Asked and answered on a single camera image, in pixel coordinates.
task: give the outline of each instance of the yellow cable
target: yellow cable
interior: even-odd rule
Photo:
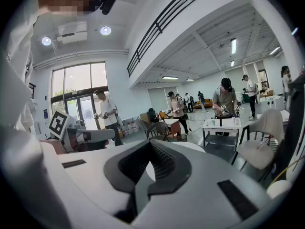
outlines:
[[[269,187],[276,182],[276,180],[283,174],[285,173],[285,171],[287,171],[291,166],[293,166],[296,162],[300,161],[301,159],[305,158],[305,155],[302,156],[301,158],[297,159],[295,162],[293,162],[290,166],[288,166],[285,170],[283,170],[274,180],[273,182],[269,185]]]

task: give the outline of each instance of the railing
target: railing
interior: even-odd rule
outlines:
[[[156,40],[156,38],[163,33],[164,29],[176,18],[184,9],[186,9],[190,4],[196,0],[172,0],[166,8],[161,12],[161,14],[156,18],[153,24],[148,29],[147,33],[141,40],[137,50],[135,51],[132,59],[129,62],[127,71],[129,77],[133,73],[135,67],[141,61],[146,51],[149,49],[151,44]]]

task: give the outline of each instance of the black pants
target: black pants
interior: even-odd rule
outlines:
[[[256,97],[251,96],[249,97],[249,102],[250,102],[250,107],[251,107],[251,112],[252,112],[252,116],[255,117],[255,102],[256,102]]]
[[[233,117],[233,115],[231,115],[231,116],[228,116],[228,117],[222,117],[222,119],[231,119]],[[224,132],[224,135],[225,136],[228,136],[230,133],[229,132]]]
[[[187,124],[186,124],[186,117],[185,115],[184,116],[181,116],[181,117],[174,117],[174,119],[177,119],[179,120],[179,122],[183,125],[184,127],[184,131],[185,131],[185,134],[187,134],[189,132],[189,130],[187,129]]]
[[[192,102],[190,102],[188,104],[188,108],[189,108],[190,113],[193,112],[193,103]]]
[[[122,145],[122,141],[120,139],[120,136],[119,136],[119,131],[118,131],[118,127],[119,127],[119,124],[118,123],[114,123],[114,124],[111,124],[111,125],[106,125],[105,128],[107,130],[113,130],[115,132],[115,137],[114,137],[114,144],[116,146],[119,146],[119,145]]]

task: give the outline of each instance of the fluorescent light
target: fluorescent light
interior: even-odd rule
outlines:
[[[174,76],[164,76],[164,77],[162,77],[162,79],[177,80],[178,77],[174,77]]]
[[[103,26],[100,33],[104,36],[108,36],[111,33],[111,28],[109,26]]]
[[[44,38],[41,40],[41,43],[42,43],[43,45],[45,45],[45,46],[49,46],[49,45],[52,43],[52,41],[51,41],[50,37],[44,37]]]
[[[269,55],[274,54],[277,50],[279,50],[281,47],[276,47]]]
[[[299,29],[299,28],[296,27],[295,30],[294,30],[291,34],[294,35],[294,34],[297,32],[298,29]]]
[[[231,39],[231,53],[234,54],[236,53],[236,46],[237,46],[237,39],[233,38]]]

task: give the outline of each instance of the ceiling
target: ceiling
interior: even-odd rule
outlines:
[[[140,0],[117,0],[108,15],[100,10],[83,17],[67,17],[51,13],[41,15],[34,25],[34,34],[31,39],[34,64],[65,53],[89,51],[98,49],[124,49],[126,28],[132,23],[132,13]],[[62,44],[58,42],[58,27],[70,22],[86,21],[88,38],[86,41]],[[112,30],[108,36],[102,36],[102,26],[109,26]],[[43,46],[43,37],[50,37],[53,45]]]
[[[231,54],[231,39],[237,39],[235,54]],[[183,41],[172,46],[165,57],[141,79],[142,83],[169,82],[163,76],[177,76],[172,82],[185,82],[226,70],[234,64],[262,58],[279,46],[274,33],[261,15],[245,4],[197,31],[190,31]]]

